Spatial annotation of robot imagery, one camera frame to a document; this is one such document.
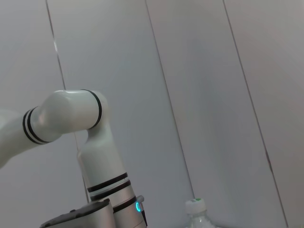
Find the clear green-label water bottle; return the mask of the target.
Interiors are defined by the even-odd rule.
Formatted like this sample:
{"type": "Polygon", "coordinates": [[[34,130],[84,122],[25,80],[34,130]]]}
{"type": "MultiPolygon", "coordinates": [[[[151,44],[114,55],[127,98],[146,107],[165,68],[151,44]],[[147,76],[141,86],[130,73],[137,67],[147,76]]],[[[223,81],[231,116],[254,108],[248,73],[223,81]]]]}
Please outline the clear green-label water bottle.
{"type": "Polygon", "coordinates": [[[216,228],[213,222],[208,218],[204,199],[195,198],[186,201],[185,210],[186,214],[189,216],[189,222],[186,228],[216,228]]]}

